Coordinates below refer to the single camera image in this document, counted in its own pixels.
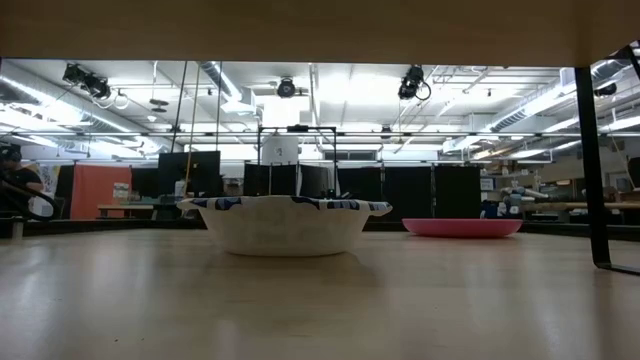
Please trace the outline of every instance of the ceiling light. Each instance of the ceiling light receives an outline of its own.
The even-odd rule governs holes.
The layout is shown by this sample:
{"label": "ceiling light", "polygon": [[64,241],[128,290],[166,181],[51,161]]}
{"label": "ceiling light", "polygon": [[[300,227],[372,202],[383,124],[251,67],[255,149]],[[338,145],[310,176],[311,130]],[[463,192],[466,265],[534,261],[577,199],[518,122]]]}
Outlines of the ceiling light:
{"label": "ceiling light", "polygon": [[555,124],[553,126],[550,126],[550,127],[546,128],[546,129],[542,130],[542,132],[555,132],[555,131],[558,131],[558,130],[566,129],[569,126],[572,126],[572,125],[578,123],[578,121],[579,121],[578,118],[565,120],[565,121],[559,122],[559,123],[557,123],[557,124]]}
{"label": "ceiling light", "polygon": [[23,136],[13,135],[12,137],[14,139],[27,141],[27,142],[31,142],[31,143],[42,145],[42,146],[49,146],[49,147],[57,147],[58,146],[53,141],[51,141],[49,139],[45,139],[45,138],[43,138],[41,136],[31,135],[29,137],[23,137]]}
{"label": "ceiling light", "polygon": [[614,121],[611,124],[601,126],[598,130],[604,132],[610,132],[620,129],[626,129],[628,127],[640,125],[640,116],[634,116],[628,119],[622,119],[618,121]]}
{"label": "ceiling light", "polygon": [[564,150],[564,149],[568,149],[568,148],[570,148],[570,147],[572,147],[572,146],[575,146],[575,145],[578,145],[578,144],[580,144],[580,143],[581,143],[581,141],[580,141],[580,140],[576,140],[576,141],[568,142],[568,143],[566,143],[566,144],[562,144],[562,145],[560,145],[560,146],[556,146],[556,147],[554,147],[554,148],[553,148],[553,150]]}
{"label": "ceiling light", "polygon": [[509,156],[509,158],[512,158],[512,159],[523,159],[523,158],[528,158],[528,157],[531,157],[531,156],[536,156],[536,155],[542,154],[545,151],[547,151],[547,149],[522,150],[522,151],[518,151],[515,154],[511,154]]}

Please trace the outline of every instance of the stage light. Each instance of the stage light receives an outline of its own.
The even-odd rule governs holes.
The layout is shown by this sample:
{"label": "stage light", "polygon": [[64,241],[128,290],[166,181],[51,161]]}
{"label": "stage light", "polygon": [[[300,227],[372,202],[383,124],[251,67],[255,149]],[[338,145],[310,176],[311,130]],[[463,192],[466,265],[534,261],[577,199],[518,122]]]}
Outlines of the stage light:
{"label": "stage light", "polygon": [[[425,98],[419,97],[418,91],[421,86],[425,86],[429,89],[429,95]],[[398,97],[401,100],[411,100],[417,98],[418,100],[425,101],[431,97],[431,87],[424,81],[424,71],[422,66],[411,65],[407,74],[402,78],[400,89],[398,90]]]}
{"label": "stage light", "polygon": [[292,98],[296,94],[296,86],[293,84],[293,79],[285,77],[280,80],[278,85],[278,96],[283,99]]}

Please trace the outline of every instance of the metal frame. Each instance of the metal frame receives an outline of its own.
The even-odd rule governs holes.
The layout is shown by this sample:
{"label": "metal frame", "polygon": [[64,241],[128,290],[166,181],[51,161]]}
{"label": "metal frame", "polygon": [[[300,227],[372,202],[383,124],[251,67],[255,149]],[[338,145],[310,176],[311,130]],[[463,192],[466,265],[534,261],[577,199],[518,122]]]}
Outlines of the metal frame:
{"label": "metal frame", "polygon": [[[618,52],[618,54],[620,53],[626,53],[627,59],[631,61],[640,79],[640,66],[631,47],[625,47]],[[576,68],[575,74],[593,263],[600,269],[640,275],[639,268],[615,265],[611,262],[604,199],[602,197],[602,170],[600,167],[599,135],[593,100],[591,68]]]}
{"label": "metal frame", "polygon": [[[258,146],[257,146],[257,150],[258,150],[258,166],[260,166],[260,163],[261,163],[260,148],[262,147],[262,132],[264,130],[274,130],[274,133],[273,133],[274,135],[275,134],[280,134],[280,133],[278,133],[279,130],[285,130],[286,133],[284,133],[284,134],[293,134],[293,135],[304,134],[305,136],[322,136],[322,137],[325,137],[325,138],[326,138],[326,136],[322,133],[322,130],[331,131],[333,133],[333,194],[334,194],[334,197],[337,196],[337,189],[338,189],[338,130],[337,130],[337,128],[335,126],[288,126],[288,127],[258,126],[258,131],[257,131],[257,137],[258,137]],[[318,133],[317,134],[308,134],[309,130],[315,130]],[[258,189],[260,189],[260,176],[258,176]]]}

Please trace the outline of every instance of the black partition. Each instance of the black partition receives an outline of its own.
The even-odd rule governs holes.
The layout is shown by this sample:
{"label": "black partition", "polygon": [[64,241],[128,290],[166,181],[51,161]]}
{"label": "black partition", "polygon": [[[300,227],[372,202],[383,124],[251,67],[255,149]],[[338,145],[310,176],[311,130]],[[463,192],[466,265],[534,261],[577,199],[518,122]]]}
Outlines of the black partition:
{"label": "black partition", "polygon": [[297,165],[244,164],[244,196],[295,195]]}
{"label": "black partition", "polygon": [[353,199],[383,201],[380,168],[338,169],[340,193]]}
{"label": "black partition", "polygon": [[321,166],[300,165],[300,196],[319,198],[329,190],[329,169]]}
{"label": "black partition", "polygon": [[393,211],[385,215],[383,221],[432,217],[431,168],[386,167],[382,195],[384,201],[393,206]]}
{"label": "black partition", "polygon": [[131,191],[141,197],[157,198],[160,195],[158,178],[157,168],[131,168]]}
{"label": "black partition", "polygon": [[244,164],[244,196],[266,195],[269,193],[269,167]]}
{"label": "black partition", "polygon": [[295,195],[297,165],[271,166],[271,195]]}
{"label": "black partition", "polygon": [[[187,172],[188,153],[160,154],[158,158],[158,192],[173,194],[175,183],[184,179]],[[191,153],[189,169],[190,188],[193,192],[205,196],[219,196],[222,182],[220,179],[220,152],[197,151]]]}
{"label": "black partition", "polygon": [[438,166],[435,217],[473,219],[480,217],[480,169],[477,167]]}
{"label": "black partition", "polygon": [[60,219],[71,218],[71,201],[73,200],[73,177],[75,165],[60,166],[58,173],[58,185],[56,186],[55,200],[60,205]]}

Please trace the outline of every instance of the table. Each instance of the table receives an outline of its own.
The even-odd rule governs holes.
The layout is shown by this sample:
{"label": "table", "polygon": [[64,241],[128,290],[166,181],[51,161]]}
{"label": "table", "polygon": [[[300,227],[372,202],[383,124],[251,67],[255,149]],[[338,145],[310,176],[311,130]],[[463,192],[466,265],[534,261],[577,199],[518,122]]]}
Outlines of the table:
{"label": "table", "polygon": [[124,211],[124,217],[130,218],[132,210],[153,210],[153,215],[151,218],[155,220],[156,211],[153,208],[153,205],[98,205],[98,210],[100,210],[101,218],[108,218],[109,211],[112,210],[120,210]]}
{"label": "table", "polygon": [[[611,241],[640,263],[637,243]],[[637,360],[638,278],[589,240],[364,233],[351,253],[257,258],[199,230],[0,246],[0,359]]]}
{"label": "table", "polygon": [[[535,6],[511,0],[481,6],[473,0],[158,0],[131,6],[112,0],[99,11],[88,9],[90,19],[78,16],[85,8],[84,0],[11,2],[0,11],[0,52],[57,59],[584,67],[640,34],[640,2],[629,0],[539,0]],[[225,35],[203,41],[202,34]]]}

